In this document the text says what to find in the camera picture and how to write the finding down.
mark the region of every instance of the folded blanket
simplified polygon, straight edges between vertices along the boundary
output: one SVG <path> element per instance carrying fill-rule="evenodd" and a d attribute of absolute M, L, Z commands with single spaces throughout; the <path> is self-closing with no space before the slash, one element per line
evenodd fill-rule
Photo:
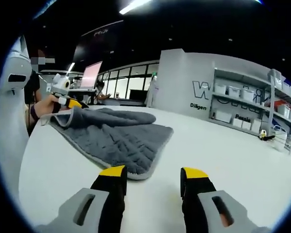
<path fill-rule="evenodd" d="M 126 165 L 128 178 L 151 176 L 173 129 L 153 124 L 149 113 L 73 108 L 50 124 L 86 157 L 104 167 Z"/>

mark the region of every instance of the shelving unit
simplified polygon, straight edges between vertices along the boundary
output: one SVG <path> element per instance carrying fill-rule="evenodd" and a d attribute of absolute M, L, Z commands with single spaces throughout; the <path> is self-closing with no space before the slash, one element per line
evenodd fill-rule
<path fill-rule="evenodd" d="M 281 115 L 278 112 L 274 112 L 274 115 L 279 117 L 280 119 L 284 120 L 291 127 L 291 120 L 290 119 L 285 118 L 283 115 Z"/>
<path fill-rule="evenodd" d="M 291 95 L 275 87 L 275 95 L 291 104 Z"/>
<path fill-rule="evenodd" d="M 247 105 L 249 107 L 256 108 L 256 109 L 260 110 L 260 112 L 261 112 L 260 119 L 262 119 L 263 114 L 266 114 L 268 116 L 266 131 L 268 132 L 269 135 L 271 133 L 271 128 L 273 127 L 273 118 L 274 117 L 280 118 L 281 120 L 285 121 L 286 124 L 289 125 L 291 128 L 291 120 L 285 118 L 283 115 L 279 114 L 278 112 L 275 112 L 275 96 L 277 96 L 277 97 L 285 100 L 289 104 L 291 104 L 291 95 L 289 95 L 288 93 L 284 92 L 283 90 L 275 87 L 274 77 L 269 78 L 269 80 L 270 80 L 270 82 L 269 82 L 267 80 L 261 79 L 261 78 L 256 77 L 256 76 L 247 75 L 247 74 L 239 73 L 237 71 L 228 70 L 228 69 L 220 69 L 220 68 L 215 68 L 215 77 L 225 79 L 225 80 L 241 82 L 243 84 L 249 84 L 251 86 L 255 86 L 256 88 L 263 90 L 263 93 L 262 93 L 263 99 L 265 97 L 265 92 L 266 91 L 270 92 L 270 106 L 265 107 L 265 106 L 262 106 L 260 104 L 254 103 L 254 102 L 243 100 L 241 98 L 235 98 L 235 97 L 231 97 L 229 95 L 223 95 L 223 94 L 216 93 L 216 92 L 212 92 L 211 100 L 212 100 L 212 98 L 229 100 L 229 101 L 232 101 L 235 103 L 240 103 L 240 104 Z M 223 126 L 226 126 L 229 128 L 233 128 L 233 129 L 245 132 L 245 133 L 256 135 L 256 133 L 254 133 L 252 131 L 248 131 L 246 129 L 242 129 L 239 127 L 235 127 L 235 126 L 228 124 L 228 123 L 225 123 L 225 122 L 221 122 L 221 121 L 214 120 L 211 118 L 209 118 L 208 121 L 212 122 L 212 123 L 219 124 L 219 125 L 223 125 Z"/>
<path fill-rule="evenodd" d="M 268 111 L 268 112 L 270 111 L 269 107 L 265 107 L 265 106 L 262 106 L 260 104 L 256 104 L 256 103 L 253 103 L 253 102 L 241 99 L 241 98 L 235 98 L 235 97 L 231 97 L 229 95 L 223 95 L 223 94 L 216 93 L 216 92 L 212 92 L 212 96 L 215 98 L 218 98 L 218 99 L 226 99 L 226 100 L 231 100 L 231 101 L 236 102 L 236 103 L 245 104 L 245 105 L 248 105 L 250 107 L 261 109 L 263 111 Z"/>

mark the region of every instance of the metal shelf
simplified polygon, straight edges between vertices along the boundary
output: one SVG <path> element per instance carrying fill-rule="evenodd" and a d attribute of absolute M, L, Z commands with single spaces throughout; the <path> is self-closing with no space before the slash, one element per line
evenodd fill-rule
<path fill-rule="evenodd" d="M 275 95 L 291 104 L 291 95 L 275 87 Z"/>
<path fill-rule="evenodd" d="M 291 126 L 291 120 L 285 118 L 283 115 L 279 114 L 278 112 L 274 112 L 274 115 L 284 120 L 289 126 Z"/>
<path fill-rule="evenodd" d="M 214 74 L 217 78 L 246 83 L 261 89 L 265 89 L 272 85 L 269 81 L 261 79 L 259 77 L 228 69 L 215 68 Z"/>
<path fill-rule="evenodd" d="M 212 92 L 212 95 L 215 96 L 218 99 L 231 100 L 233 102 L 237 102 L 237 103 L 241 103 L 241 104 L 246 104 L 248 106 L 251 106 L 251 107 L 254 107 L 254 108 L 258 108 L 258 109 L 261 109 L 263 111 L 268 111 L 268 112 L 270 111 L 270 108 L 268 108 L 268 107 L 265 107 L 265 106 L 262 106 L 260 104 L 253 103 L 253 102 L 250 102 L 250 101 L 247 101 L 247 100 L 244 100 L 244 99 L 232 97 L 232 96 L 229 96 L 229 95 L 223 95 L 223 94 L 216 93 L 216 92 Z"/>
<path fill-rule="evenodd" d="M 235 130 L 238 130 L 238 131 L 241 131 L 241 132 L 244 132 L 244 133 L 248 133 L 248 134 L 254 135 L 254 136 L 258 136 L 259 135 L 258 133 L 253 132 L 251 130 L 239 128 L 237 126 L 231 125 L 231 124 L 223 122 L 223 121 L 213 120 L 211 118 L 209 118 L 208 121 L 211 122 L 211 123 L 215 123 L 217 125 L 222 125 L 222 126 L 225 126 L 225 127 L 231 128 L 231 129 L 235 129 Z"/>

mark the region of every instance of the black ceiling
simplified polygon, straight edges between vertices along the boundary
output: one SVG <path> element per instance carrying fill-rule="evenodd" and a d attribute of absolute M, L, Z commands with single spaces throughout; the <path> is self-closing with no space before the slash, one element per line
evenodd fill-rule
<path fill-rule="evenodd" d="M 80 36 L 124 20 L 114 53 L 103 70 L 158 60 L 161 50 L 230 55 L 276 68 L 291 80 L 291 4 L 254 0 L 153 0 L 120 15 L 130 0 L 57 0 L 27 29 L 31 55 L 41 49 L 55 64 L 43 69 L 67 70 Z M 84 71 L 78 63 L 74 71 Z"/>

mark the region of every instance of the desk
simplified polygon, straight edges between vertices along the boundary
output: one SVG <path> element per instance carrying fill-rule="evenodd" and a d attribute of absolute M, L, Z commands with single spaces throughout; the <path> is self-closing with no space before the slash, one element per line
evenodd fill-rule
<path fill-rule="evenodd" d="M 140 101 L 128 100 L 128 99 L 115 99 L 108 98 L 106 100 L 102 100 L 101 103 L 105 105 L 114 105 L 114 106 L 139 106 L 145 107 L 145 104 Z"/>
<path fill-rule="evenodd" d="M 183 166 L 208 173 L 217 190 L 244 205 L 258 226 L 273 227 L 290 205 L 291 157 L 257 137 L 157 109 L 110 108 L 152 113 L 157 124 L 174 129 L 152 177 L 128 181 L 122 233 L 185 232 L 180 198 Z M 100 172 L 55 129 L 38 122 L 20 171 L 24 216 L 33 226 L 49 224 L 59 207 L 81 188 L 89 188 Z"/>

